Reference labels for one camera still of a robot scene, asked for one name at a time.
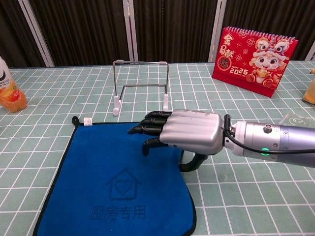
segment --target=house logo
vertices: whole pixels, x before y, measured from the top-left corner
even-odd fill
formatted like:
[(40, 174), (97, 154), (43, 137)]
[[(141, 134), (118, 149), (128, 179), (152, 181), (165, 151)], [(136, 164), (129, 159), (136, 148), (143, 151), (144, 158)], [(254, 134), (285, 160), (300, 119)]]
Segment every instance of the house logo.
[(138, 185), (142, 184), (127, 168), (106, 183), (109, 186), (110, 200), (134, 200), (137, 198)]

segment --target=juice bottle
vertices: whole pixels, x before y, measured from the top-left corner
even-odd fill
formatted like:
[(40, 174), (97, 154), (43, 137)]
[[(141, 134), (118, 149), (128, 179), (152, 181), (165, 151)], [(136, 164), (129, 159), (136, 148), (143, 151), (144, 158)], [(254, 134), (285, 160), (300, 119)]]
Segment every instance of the juice bottle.
[(18, 112), (27, 106), (24, 93), (16, 86), (2, 57), (0, 57), (0, 105), (10, 112)]

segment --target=black cable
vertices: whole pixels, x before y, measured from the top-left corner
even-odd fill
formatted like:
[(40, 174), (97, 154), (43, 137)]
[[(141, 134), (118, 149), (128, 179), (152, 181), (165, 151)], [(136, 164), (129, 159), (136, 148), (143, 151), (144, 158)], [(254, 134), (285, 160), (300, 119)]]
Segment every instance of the black cable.
[(267, 151), (267, 150), (260, 150), (255, 149), (250, 146), (247, 146), (239, 141), (237, 141), (231, 134), (230, 134), (230, 126), (231, 126), (231, 116), (225, 115), (224, 116), (224, 135), (228, 137), (233, 143), (240, 146), (241, 148), (247, 149), (249, 151), (263, 153), (263, 154), (303, 154), (303, 153), (315, 153), (315, 149), (301, 149), (301, 150), (283, 150), (283, 151)]

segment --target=yellow object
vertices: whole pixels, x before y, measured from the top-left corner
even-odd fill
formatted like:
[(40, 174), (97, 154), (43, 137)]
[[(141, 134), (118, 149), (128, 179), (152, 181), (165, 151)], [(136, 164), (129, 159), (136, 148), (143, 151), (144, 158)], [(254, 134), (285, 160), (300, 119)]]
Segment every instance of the yellow object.
[(27, 106), (24, 93), (16, 86), (2, 57), (0, 57), (0, 105), (10, 112), (18, 112)]
[[(312, 69), (310, 71), (310, 74), (315, 75), (315, 69)], [(306, 101), (315, 105), (315, 79), (313, 79), (309, 88), (306, 90), (303, 96), (303, 101)]]

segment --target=towel label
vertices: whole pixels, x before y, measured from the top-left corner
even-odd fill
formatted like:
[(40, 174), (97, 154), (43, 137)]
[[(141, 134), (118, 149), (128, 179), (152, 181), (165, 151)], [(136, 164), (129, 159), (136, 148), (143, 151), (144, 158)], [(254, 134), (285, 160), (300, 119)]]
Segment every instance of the towel label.
[(146, 218), (145, 205), (125, 205), (125, 206), (94, 206), (91, 220), (115, 221), (124, 220), (144, 220)]
[(92, 125), (92, 118), (84, 117), (84, 126)]

